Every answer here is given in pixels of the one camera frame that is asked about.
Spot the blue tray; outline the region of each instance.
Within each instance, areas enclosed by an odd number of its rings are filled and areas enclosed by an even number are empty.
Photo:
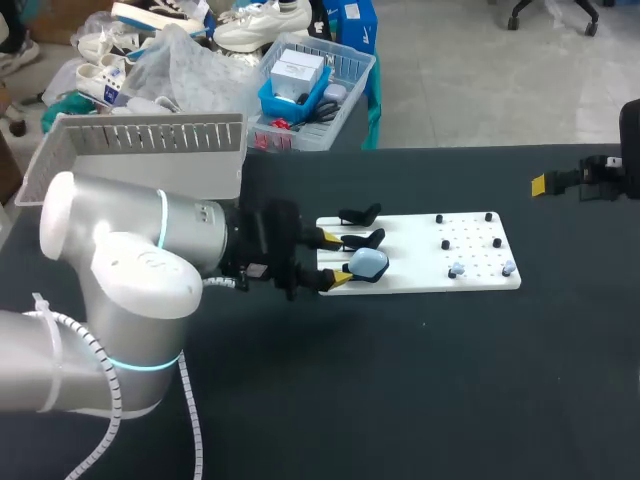
[[[324,67],[322,77],[320,77],[318,83],[313,87],[309,98],[307,98],[307,101],[303,105],[297,105],[274,97],[273,91],[271,90],[271,78],[269,78],[267,83],[265,83],[258,92],[258,97],[262,102],[262,113],[272,117],[282,117],[291,124],[304,122],[305,119],[309,118],[313,109],[322,99],[322,94],[329,85],[330,75],[331,67]]]

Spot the chair wheel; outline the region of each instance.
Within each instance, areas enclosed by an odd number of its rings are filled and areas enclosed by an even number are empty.
[[[9,131],[14,137],[23,137],[27,133],[27,123],[24,120],[11,122],[9,124]]]
[[[587,25],[587,29],[584,31],[584,34],[587,37],[595,37],[597,31],[598,31],[598,24],[590,23],[589,25]]]
[[[509,30],[517,30],[520,28],[520,19],[518,17],[509,18],[509,23],[507,24],[507,28]]]

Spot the pegboard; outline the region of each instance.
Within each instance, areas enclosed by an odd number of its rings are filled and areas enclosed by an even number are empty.
[[[491,220],[485,219],[487,213]],[[443,213],[380,216],[370,227],[341,225],[338,217],[319,218],[316,222],[337,237],[368,236],[384,228],[386,237],[378,250],[389,257],[389,269],[377,283],[349,282],[323,295],[372,295],[392,293],[464,292],[478,290],[515,290],[522,282],[517,269],[502,275],[505,262],[518,262],[495,212]],[[493,242],[499,238],[499,248]],[[442,242],[448,240],[448,250]],[[342,270],[353,252],[318,250],[318,269]],[[465,267],[455,279],[448,276],[454,262]]]

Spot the white cardboard box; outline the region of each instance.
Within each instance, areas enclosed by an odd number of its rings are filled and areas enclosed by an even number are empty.
[[[311,93],[316,84],[314,76],[313,68],[278,60],[271,69],[271,90],[274,96],[279,95],[295,102],[303,93]]]
[[[310,55],[308,53],[296,52],[295,50],[286,49],[282,52],[280,60],[294,65],[302,65],[303,67],[313,68],[316,71],[315,82],[320,80],[324,71],[324,57],[318,55]]]

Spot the plastic bin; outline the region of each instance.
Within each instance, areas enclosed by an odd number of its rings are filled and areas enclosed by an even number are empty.
[[[58,118],[33,157],[16,205],[42,205],[71,170],[203,199],[240,196],[247,151],[242,114]]]
[[[263,114],[257,92],[267,82],[273,65],[287,48],[324,56],[326,65],[332,68],[330,82],[344,85],[347,89],[347,98],[331,122],[306,124],[297,132],[269,125],[276,117]],[[364,91],[369,72],[375,61],[376,59],[372,55],[327,40],[299,37],[291,33],[280,34],[257,69],[256,88],[249,105],[247,145],[272,152],[329,150]]]

